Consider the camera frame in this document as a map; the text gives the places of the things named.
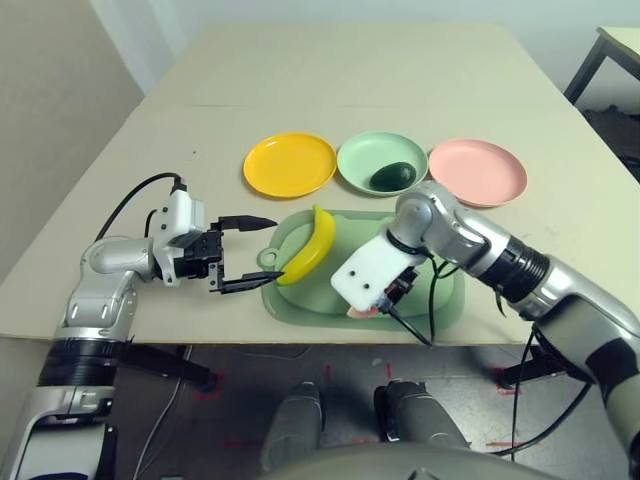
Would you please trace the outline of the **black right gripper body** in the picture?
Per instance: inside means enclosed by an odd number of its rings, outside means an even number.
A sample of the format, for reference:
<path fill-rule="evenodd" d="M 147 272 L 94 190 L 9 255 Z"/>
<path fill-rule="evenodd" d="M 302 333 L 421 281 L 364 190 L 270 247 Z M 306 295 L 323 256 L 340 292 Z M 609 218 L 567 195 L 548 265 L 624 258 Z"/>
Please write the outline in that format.
<path fill-rule="evenodd" d="M 396 311 L 396 306 L 410 293 L 417 277 L 418 272 L 416 269 L 408 267 L 391 282 L 385 289 L 382 298 L 382 312 L 384 314 L 391 314 Z"/>

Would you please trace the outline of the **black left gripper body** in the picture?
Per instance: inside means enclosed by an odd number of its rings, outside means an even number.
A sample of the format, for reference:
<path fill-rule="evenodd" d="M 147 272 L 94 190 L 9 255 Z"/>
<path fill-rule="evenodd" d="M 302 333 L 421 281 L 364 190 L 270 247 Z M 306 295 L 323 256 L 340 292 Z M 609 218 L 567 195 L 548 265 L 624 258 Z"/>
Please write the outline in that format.
<path fill-rule="evenodd" d="M 224 285 L 223 222 L 210 228 L 184 249 L 183 256 L 174 261 L 178 279 L 206 279 L 212 292 L 222 292 Z"/>

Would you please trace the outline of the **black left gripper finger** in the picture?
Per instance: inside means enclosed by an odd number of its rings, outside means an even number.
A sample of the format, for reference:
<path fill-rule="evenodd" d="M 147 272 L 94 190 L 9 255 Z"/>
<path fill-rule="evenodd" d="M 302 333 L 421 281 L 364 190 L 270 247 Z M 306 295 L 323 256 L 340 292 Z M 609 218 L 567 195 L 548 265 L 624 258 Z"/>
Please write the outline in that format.
<path fill-rule="evenodd" d="M 223 280 L 218 288 L 220 294 L 232 294 L 257 289 L 283 276 L 281 271 L 262 271 L 244 274 L 235 280 Z"/>
<path fill-rule="evenodd" d="M 277 226 L 278 223 L 268 218 L 252 215 L 223 216 L 218 218 L 218 230 L 237 230 L 240 232 L 258 231 Z"/>

